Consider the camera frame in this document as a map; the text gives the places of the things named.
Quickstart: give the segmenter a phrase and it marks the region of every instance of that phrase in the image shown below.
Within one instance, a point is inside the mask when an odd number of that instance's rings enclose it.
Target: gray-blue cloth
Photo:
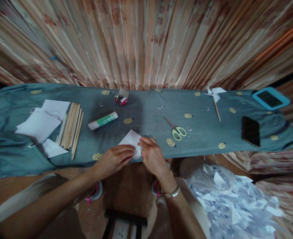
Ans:
[[[35,90],[42,92],[31,94]],[[110,94],[102,94],[103,90],[109,90]],[[94,154],[105,153],[118,145],[131,129],[140,135],[155,138],[165,158],[241,150],[283,151],[293,147],[293,127],[280,111],[270,114],[256,102],[251,97],[252,90],[242,90],[242,95],[238,95],[238,91],[220,94],[217,105],[221,122],[218,121],[212,97],[204,95],[206,92],[196,96],[196,92],[172,89],[161,89],[161,92],[129,91],[128,102],[122,106],[113,98],[118,90],[41,83],[6,87],[0,91],[0,177],[29,175],[60,167],[90,167],[95,163],[92,159]],[[28,147],[32,143],[29,137],[14,134],[16,126],[30,116],[33,108],[41,108],[46,99],[80,103],[85,113],[73,161],[71,153],[46,159],[39,148]],[[118,119],[94,131],[89,129],[88,123],[113,111],[118,114]],[[185,114],[191,114],[192,117],[186,118]],[[174,140],[172,128],[163,116],[174,126],[184,128],[186,137],[181,141]],[[243,116],[260,123],[260,148],[242,140]],[[132,123],[125,124],[127,118],[132,118]],[[60,127],[51,134],[51,140],[55,141]],[[173,140],[175,147],[170,146],[167,139]],[[224,143],[226,147],[220,149],[219,143]]]

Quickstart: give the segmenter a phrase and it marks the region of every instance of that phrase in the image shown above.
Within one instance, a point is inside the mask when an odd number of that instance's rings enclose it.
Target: smartphone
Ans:
[[[259,123],[246,116],[242,120],[242,139],[247,143],[260,147]]]

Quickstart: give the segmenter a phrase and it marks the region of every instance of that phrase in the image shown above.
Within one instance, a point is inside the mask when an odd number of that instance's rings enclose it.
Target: human hand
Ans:
[[[105,179],[122,169],[132,158],[135,147],[123,144],[108,149],[103,157],[92,167],[99,179]]]
[[[158,179],[165,176],[170,169],[155,139],[142,137],[140,141],[138,145],[142,147],[141,155],[144,165]]]

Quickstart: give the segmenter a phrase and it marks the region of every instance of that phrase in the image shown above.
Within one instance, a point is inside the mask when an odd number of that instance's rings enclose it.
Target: wooden stick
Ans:
[[[75,132],[73,134],[73,139],[72,139],[72,147],[74,146],[74,143],[75,143],[75,140],[76,140],[76,137],[77,137],[77,132],[78,132],[78,125],[79,125],[79,122],[80,122],[80,119],[81,119],[81,113],[82,113],[82,108],[80,108],[79,110],[79,114],[78,114],[78,119],[75,123]]]
[[[74,116],[74,121],[73,121],[73,127],[71,129],[71,135],[70,135],[70,140],[69,140],[69,148],[73,145],[74,138],[75,138],[75,131],[78,123],[78,118],[79,118],[79,112],[80,112],[80,104],[77,105],[75,116]]]
[[[67,128],[67,132],[66,132],[66,141],[64,143],[64,149],[69,148],[70,131],[73,126],[73,120],[74,120],[74,116],[75,116],[76,107],[77,107],[77,104],[74,102],[74,107],[70,113],[70,120],[69,120],[69,125]]]
[[[214,101],[214,105],[215,105],[215,109],[216,109],[216,113],[217,113],[218,119],[219,119],[219,121],[221,121],[220,120],[220,116],[219,116],[219,112],[218,112],[218,108],[217,108],[217,104],[216,104],[215,99],[214,99],[214,96],[213,96],[213,101]]]
[[[65,129],[65,125],[66,125],[66,121],[67,121],[67,117],[68,117],[68,113],[65,114],[64,120],[61,124],[61,128],[60,128],[60,132],[59,132],[59,136],[58,136],[58,140],[57,140],[57,144],[60,145],[61,140],[63,138],[63,133],[64,133],[64,129]]]
[[[81,124],[83,122],[83,118],[84,118],[84,113],[82,113],[80,122],[78,124],[77,137],[76,137],[76,140],[75,140],[74,145],[73,145],[73,150],[72,150],[73,155],[71,157],[71,160],[74,160],[74,158],[75,158],[76,148],[77,148],[77,144],[78,144],[78,139],[79,139],[79,134],[80,134],[80,129],[81,129]]]
[[[67,122],[66,122],[65,129],[64,129],[63,140],[61,142],[61,146],[64,146],[64,149],[65,149],[65,145],[66,145],[68,127],[69,127],[69,124],[70,124],[70,119],[71,119],[71,115],[72,115],[72,112],[73,112],[73,109],[74,109],[74,105],[75,105],[74,102],[71,103],[71,106],[70,106],[70,109],[69,109],[69,112],[68,112]]]

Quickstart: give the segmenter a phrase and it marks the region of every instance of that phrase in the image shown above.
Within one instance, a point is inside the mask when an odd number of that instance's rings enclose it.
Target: scissors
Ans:
[[[169,123],[169,125],[172,127],[172,136],[173,138],[175,138],[177,141],[180,141],[182,139],[182,136],[185,137],[186,136],[186,131],[185,129],[181,128],[181,127],[174,127],[164,116],[163,118]]]

